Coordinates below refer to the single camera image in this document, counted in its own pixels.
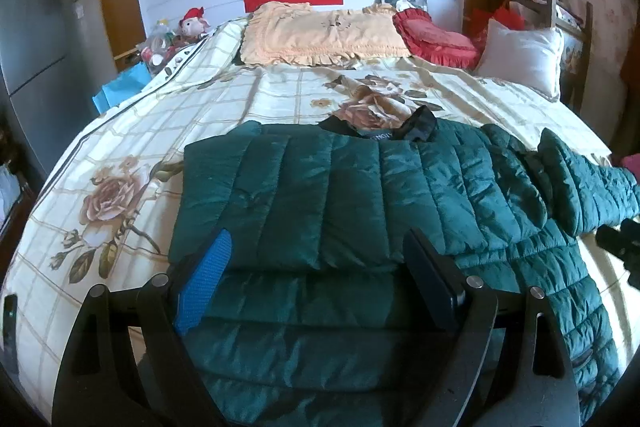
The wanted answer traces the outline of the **plush toy with red hat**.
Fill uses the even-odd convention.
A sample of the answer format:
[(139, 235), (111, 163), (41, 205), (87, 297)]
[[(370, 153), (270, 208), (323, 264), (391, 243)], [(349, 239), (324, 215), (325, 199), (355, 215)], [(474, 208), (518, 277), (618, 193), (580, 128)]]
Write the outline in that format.
[(183, 38), (198, 40), (201, 35), (206, 34), (210, 25), (204, 14), (205, 10), (200, 6), (190, 9), (183, 15), (183, 18), (179, 20), (180, 34)]

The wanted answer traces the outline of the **wooden chair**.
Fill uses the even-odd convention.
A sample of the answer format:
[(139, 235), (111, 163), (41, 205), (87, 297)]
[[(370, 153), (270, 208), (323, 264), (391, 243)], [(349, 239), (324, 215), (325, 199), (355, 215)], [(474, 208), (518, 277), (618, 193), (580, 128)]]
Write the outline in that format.
[(561, 0), (506, 0), (506, 3), (515, 3), (533, 12), (542, 27), (555, 28), (563, 36), (560, 100), (579, 115), (591, 58), (593, 5), (587, 2), (585, 16), (581, 17)]

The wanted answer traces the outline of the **floral checked bed quilt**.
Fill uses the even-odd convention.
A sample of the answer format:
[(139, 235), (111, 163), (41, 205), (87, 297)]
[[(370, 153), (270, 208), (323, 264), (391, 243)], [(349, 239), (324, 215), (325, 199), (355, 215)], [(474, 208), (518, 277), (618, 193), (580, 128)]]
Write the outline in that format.
[(47, 179), (2, 286), (17, 298), (18, 381), (41, 415), (52, 411), (65, 343), (89, 288), (134, 287), (166, 268), (186, 144), (248, 120), (315, 124), (367, 82), (400, 115), (427, 104), (438, 117), (498, 124), (528, 146), (550, 129), (595, 164), (610, 161), (568, 107), (520, 84), (405, 57), (346, 69), (244, 66), (236, 54), (245, 26), (232, 20), (180, 52), (140, 94), (88, 124)]

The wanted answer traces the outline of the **blue bag beside bed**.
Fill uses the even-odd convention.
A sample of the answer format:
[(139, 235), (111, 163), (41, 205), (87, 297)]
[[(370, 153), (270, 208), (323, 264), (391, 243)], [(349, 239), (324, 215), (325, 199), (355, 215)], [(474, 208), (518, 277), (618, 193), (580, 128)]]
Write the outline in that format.
[(100, 91), (93, 95), (93, 104), (99, 114), (104, 114), (110, 108), (137, 95), (151, 79), (152, 76), (145, 64), (138, 63), (121, 72), (114, 80), (105, 83)]

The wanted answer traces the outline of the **dark green puffer jacket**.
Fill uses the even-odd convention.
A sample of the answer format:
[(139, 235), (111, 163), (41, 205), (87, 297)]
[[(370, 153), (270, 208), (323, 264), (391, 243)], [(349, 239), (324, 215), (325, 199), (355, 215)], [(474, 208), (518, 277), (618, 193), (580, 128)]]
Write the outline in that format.
[(638, 212), (631, 172), (550, 130), (529, 147), (494, 124), (410, 142), (249, 121), (184, 150), (170, 262), (217, 229), (233, 245), (184, 344), (233, 424), (405, 426), (442, 341), (402, 255), (418, 229), (489, 287), (549, 295), (588, 418), (620, 371), (578, 239)]

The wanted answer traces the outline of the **red ruffled cushion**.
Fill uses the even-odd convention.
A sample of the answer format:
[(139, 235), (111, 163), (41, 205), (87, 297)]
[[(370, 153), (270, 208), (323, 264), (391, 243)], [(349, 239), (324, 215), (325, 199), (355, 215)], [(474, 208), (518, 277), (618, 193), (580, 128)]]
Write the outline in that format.
[(473, 41), (437, 26), (421, 9), (405, 9), (393, 16), (393, 24), (410, 54), (435, 65), (473, 69), (480, 51)]

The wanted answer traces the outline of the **white pillow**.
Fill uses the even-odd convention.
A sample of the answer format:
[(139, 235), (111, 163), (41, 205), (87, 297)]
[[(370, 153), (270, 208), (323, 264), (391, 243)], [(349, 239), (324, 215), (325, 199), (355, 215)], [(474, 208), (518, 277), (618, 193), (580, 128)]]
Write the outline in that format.
[(490, 20), (475, 75), (517, 83), (557, 102), (563, 50), (564, 37), (558, 28), (512, 30)]

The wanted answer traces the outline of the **peach ruffled pillow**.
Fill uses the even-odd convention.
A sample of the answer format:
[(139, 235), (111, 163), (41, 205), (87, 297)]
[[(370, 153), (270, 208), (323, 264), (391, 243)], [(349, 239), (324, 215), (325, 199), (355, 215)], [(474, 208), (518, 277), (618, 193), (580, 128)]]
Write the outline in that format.
[(270, 1), (248, 19), (240, 57), (246, 65), (343, 66), (410, 54), (388, 4), (316, 11), (308, 3)]

